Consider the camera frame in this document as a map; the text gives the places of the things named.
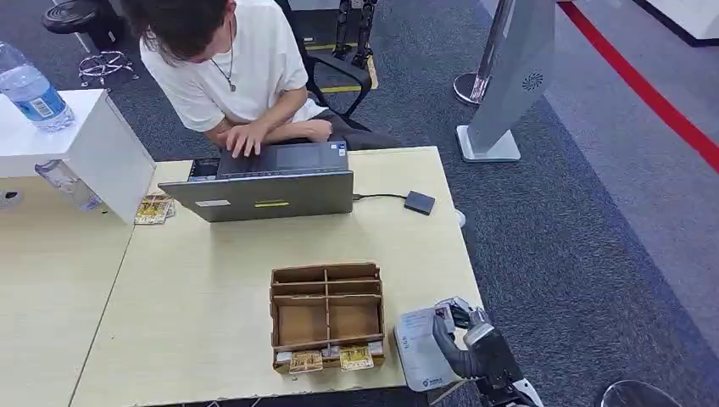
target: laptop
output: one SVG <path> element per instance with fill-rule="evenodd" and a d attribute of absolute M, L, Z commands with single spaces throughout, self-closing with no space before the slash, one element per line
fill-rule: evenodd
<path fill-rule="evenodd" d="M 187 181 L 158 187 L 208 222 L 352 212 L 345 142 L 262 147 L 260 155 L 195 160 Z"/>

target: cardboard box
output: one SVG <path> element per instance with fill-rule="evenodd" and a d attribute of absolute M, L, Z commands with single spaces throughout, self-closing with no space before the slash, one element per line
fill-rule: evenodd
<path fill-rule="evenodd" d="M 312 265 L 272 271 L 273 367 L 289 371 L 291 352 L 320 350 L 324 367 L 339 367 L 338 348 L 371 344 L 384 362 L 380 269 L 372 263 Z"/>

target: red floor stripe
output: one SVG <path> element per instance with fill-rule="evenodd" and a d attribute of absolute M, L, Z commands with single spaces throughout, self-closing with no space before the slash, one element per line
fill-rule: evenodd
<path fill-rule="evenodd" d="M 704 160 L 719 172 L 719 146 L 692 124 L 679 110 L 666 100 L 646 79 L 642 77 L 624 57 L 612 47 L 574 3 L 558 3 L 574 25 L 587 37 L 594 48 L 614 68 L 617 74 L 631 87 L 649 107 L 671 127 L 684 141 L 699 152 Z"/>

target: plastic bottle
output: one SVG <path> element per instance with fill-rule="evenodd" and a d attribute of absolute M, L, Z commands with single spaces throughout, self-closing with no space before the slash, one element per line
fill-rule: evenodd
<path fill-rule="evenodd" d="M 45 75 L 6 42 L 0 42 L 0 92 L 42 131 L 58 131 L 75 121 Z"/>
<path fill-rule="evenodd" d="M 38 164 L 35 166 L 35 172 L 62 191 L 82 210 L 95 209 L 103 202 L 61 159 Z"/>

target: necklace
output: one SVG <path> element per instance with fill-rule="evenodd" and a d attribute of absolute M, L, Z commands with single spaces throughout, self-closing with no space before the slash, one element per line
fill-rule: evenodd
<path fill-rule="evenodd" d="M 222 74 L 222 76 L 225 77 L 227 80 L 227 85 L 230 85 L 230 92 L 234 92 L 237 90 L 237 86 L 235 86 L 234 83 L 232 83 L 232 66 L 235 64 L 235 47 L 234 42 L 235 38 L 232 35 L 232 20 L 230 20 L 230 74 L 225 75 L 225 71 L 220 68 L 220 66 L 215 62 L 214 59 L 210 58 L 209 60 L 212 61 L 213 64 L 215 64 L 215 67 L 217 70 Z"/>

